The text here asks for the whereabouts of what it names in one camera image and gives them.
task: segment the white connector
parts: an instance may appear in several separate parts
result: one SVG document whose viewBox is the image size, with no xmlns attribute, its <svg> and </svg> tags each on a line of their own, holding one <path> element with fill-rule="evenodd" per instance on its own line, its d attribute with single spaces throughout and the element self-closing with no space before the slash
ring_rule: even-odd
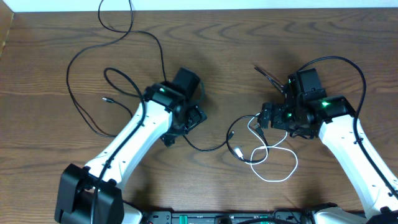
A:
<svg viewBox="0 0 398 224">
<path fill-rule="evenodd" d="M 235 147 L 234 151 L 239 158 L 243 159 L 243 153 L 239 147 Z"/>
</svg>

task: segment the white cable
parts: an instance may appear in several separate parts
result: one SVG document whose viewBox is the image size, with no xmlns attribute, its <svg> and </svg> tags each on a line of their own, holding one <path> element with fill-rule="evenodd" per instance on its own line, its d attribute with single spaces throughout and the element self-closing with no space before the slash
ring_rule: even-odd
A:
<svg viewBox="0 0 398 224">
<path fill-rule="evenodd" d="M 255 148 L 255 149 L 252 151 L 251 157 L 250 157 L 250 161 L 253 160 L 253 155 L 254 155 L 254 152 L 255 152 L 256 150 L 273 148 L 273 149 L 281 149 L 281 150 L 285 150 L 285 151 L 291 152 L 291 153 L 293 154 L 293 156 L 295 157 L 295 159 L 296 159 L 296 165 L 295 165 L 295 167 L 293 168 L 293 170 L 290 172 L 290 174 L 289 174 L 286 178 L 284 178 L 284 179 L 282 179 L 282 180 L 267 180 L 267 179 L 261 177 L 261 175 L 259 175 L 259 174 L 254 170 L 253 165 L 258 165 L 258 164 L 264 162 L 264 161 L 268 158 L 268 150 L 266 150 L 266 156 L 265 156 L 265 158 L 264 158 L 262 161 L 257 162 L 257 163 L 253 163 L 253 164 L 246 162 L 246 164 L 249 164 L 250 167 L 251 167 L 251 169 L 253 170 L 253 172 L 254 172 L 260 179 L 262 179 L 263 181 L 266 181 L 266 182 L 282 182 L 282 181 L 287 180 L 287 179 L 294 173 L 294 171 L 296 170 L 296 168 L 297 168 L 297 166 L 298 166 L 298 164 L 299 164 L 299 160 L 297 159 L 297 156 L 296 156 L 296 154 L 294 153 L 294 151 L 292 151 L 292 150 L 290 150 L 290 149 L 283 148 L 283 147 L 276 147 L 277 145 L 279 145 L 280 143 L 282 143 L 282 142 L 286 139 L 286 137 L 287 137 L 287 131 L 286 131 L 285 137 L 284 137 L 282 140 L 280 140 L 277 144 L 275 144 L 275 145 L 273 145 L 273 146 L 266 146 L 265 142 L 258 136 L 258 134 L 256 134 L 256 133 L 250 128 L 250 123 L 251 123 L 251 121 L 252 121 L 254 118 L 255 118 L 255 117 L 253 117 L 253 118 L 248 122 L 248 129 L 249 129 L 249 131 L 252 132 L 258 139 L 260 139 L 260 141 L 262 142 L 263 146 L 257 147 L 257 148 Z"/>
</svg>

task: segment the white background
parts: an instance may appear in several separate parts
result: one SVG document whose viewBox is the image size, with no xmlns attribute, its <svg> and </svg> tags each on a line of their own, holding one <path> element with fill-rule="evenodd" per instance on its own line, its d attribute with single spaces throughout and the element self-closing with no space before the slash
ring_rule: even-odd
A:
<svg viewBox="0 0 398 224">
<path fill-rule="evenodd" d="M 3 0 L 14 12 L 96 11 L 100 0 Z M 132 0 L 135 10 L 398 7 L 398 0 Z M 129 10 L 127 0 L 105 0 L 104 11 Z"/>
</svg>

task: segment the wooden tabletop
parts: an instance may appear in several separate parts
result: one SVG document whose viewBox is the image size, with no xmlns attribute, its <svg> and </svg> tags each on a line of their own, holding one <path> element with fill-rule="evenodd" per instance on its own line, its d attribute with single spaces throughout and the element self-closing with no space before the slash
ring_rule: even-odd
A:
<svg viewBox="0 0 398 224">
<path fill-rule="evenodd" d="M 228 126 L 239 116 L 258 113 L 266 101 L 282 102 L 253 65 L 286 82 L 287 75 L 312 59 L 351 59 L 368 83 L 361 124 L 398 175 L 397 15 L 398 9 L 140 11 L 135 12 L 134 29 L 159 38 L 169 79 L 180 67 L 203 79 L 202 106 L 208 119 L 188 135 L 202 148 L 224 141 Z M 129 13 L 104 12 L 103 20 L 126 30 Z M 67 93 L 65 73 L 83 47 L 119 36 L 104 30 L 95 12 L 15 15 L 0 60 L 0 223 L 53 223 L 60 174 L 69 163 L 83 166 L 111 142 L 83 122 Z M 328 95 L 343 94 L 356 108 L 361 94 L 356 70 L 338 61 L 316 66 Z M 143 90 L 162 81 L 158 46 L 146 35 L 132 34 L 83 53 L 72 66 L 76 98 L 99 126 L 116 134 L 129 115 L 101 97 L 113 97 L 134 111 L 139 101 L 105 82 L 106 67 L 122 70 Z M 111 79 L 133 91 L 123 78 Z M 231 144 L 241 146 L 248 156 L 259 141 L 246 123 L 234 127 Z M 270 144 L 283 135 L 266 130 Z M 201 153 L 183 138 L 169 148 L 157 141 L 134 171 L 123 197 L 144 209 L 175 211 L 265 211 L 324 202 L 362 210 L 343 169 L 319 139 L 288 138 L 282 146 L 297 153 L 297 171 L 285 182 L 267 183 L 226 147 Z M 281 179 L 294 162 L 288 152 L 271 150 L 269 160 L 256 169 L 270 179 Z"/>
</svg>

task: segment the wooden table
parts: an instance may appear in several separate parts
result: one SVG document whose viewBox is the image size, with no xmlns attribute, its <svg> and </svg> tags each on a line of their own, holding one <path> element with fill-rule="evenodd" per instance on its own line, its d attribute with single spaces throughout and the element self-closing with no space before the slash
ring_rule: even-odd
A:
<svg viewBox="0 0 398 224">
<path fill-rule="evenodd" d="M 188 67 L 205 82 L 208 120 L 188 138 L 206 148 L 224 140 L 237 117 L 255 114 L 266 101 L 281 102 L 272 85 L 253 69 L 260 65 L 282 82 L 309 60 L 340 55 L 356 62 L 368 83 L 361 123 L 368 138 L 398 174 L 398 10 L 300 9 L 250 11 L 135 12 L 135 29 L 155 34 L 164 48 L 167 77 Z M 128 12 L 104 12 L 116 29 L 127 29 Z M 67 93 L 65 72 L 83 47 L 119 37 L 104 30 L 95 12 L 19 13 L 0 60 L 0 222 L 53 223 L 60 174 L 69 163 L 83 166 L 110 142 L 83 122 Z M 119 95 L 103 78 L 106 67 L 130 75 L 143 90 L 162 81 L 159 49 L 148 36 L 133 34 L 117 44 L 91 50 L 76 60 L 71 86 L 79 102 L 109 133 L 129 121 L 110 96 L 136 110 L 138 100 Z M 344 94 L 357 107 L 361 80 L 349 65 L 319 63 L 329 95 Z M 125 90 L 131 86 L 116 75 Z M 238 123 L 232 145 L 246 156 L 259 142 Z M 269 129 L 269 142 L 284 133 Z M 318 140 L 288 138 L 282 146 L 299 158 L 296 173 L 283 183 L 266 183 L 222 147 L 200 153 L 178 138 L 166 148 L 157 141 L 134 171 L 124 199 L 144 209 L 176 211 L 264 211 L 335 202 L 362 210 L 354 188 L 332 153 Z M 294 166 L 287 152 L 271 150 L 257 166 L 272 179 Z"/>
</svg>

